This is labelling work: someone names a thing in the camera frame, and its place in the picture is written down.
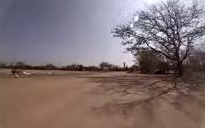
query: tree trunk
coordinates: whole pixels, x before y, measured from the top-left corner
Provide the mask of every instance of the tree trunk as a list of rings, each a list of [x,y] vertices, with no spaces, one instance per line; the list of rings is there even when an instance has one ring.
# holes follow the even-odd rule
[[[177,77],[181,77],[183,75],[183,65],[182,62],[177,62]]]

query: bare tree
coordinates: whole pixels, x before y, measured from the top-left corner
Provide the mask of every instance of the bare tree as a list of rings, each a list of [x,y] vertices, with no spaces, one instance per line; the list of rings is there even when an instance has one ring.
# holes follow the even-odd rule
[[[119,25],[112,33],[137,55],[142,47],[163,54],[174,61],[178,76],[183,75],[182,64],[198,38],[205,36],[205,11],[197,2],[185,6],[179,0],[152,5],[139,11],[131,25]]]

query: dry field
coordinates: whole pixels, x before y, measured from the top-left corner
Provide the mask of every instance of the dry field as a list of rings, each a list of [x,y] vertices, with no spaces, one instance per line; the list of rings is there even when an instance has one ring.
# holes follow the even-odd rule
[[[205,83],[122,72],[0,70],[0,128],[205,128]]]

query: blue sky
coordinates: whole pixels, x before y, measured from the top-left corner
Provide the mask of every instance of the blue sky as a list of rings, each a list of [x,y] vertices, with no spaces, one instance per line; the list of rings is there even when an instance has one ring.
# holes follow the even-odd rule
[[[0,0],[0,61],[131,65],[110,32],[155,1]]]

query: dirt ground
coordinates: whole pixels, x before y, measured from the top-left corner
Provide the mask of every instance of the dirt ground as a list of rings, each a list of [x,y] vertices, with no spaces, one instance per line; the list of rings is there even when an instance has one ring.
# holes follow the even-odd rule
[[[205,128],[205,83],[126,73],[0,75],[0,128]]]

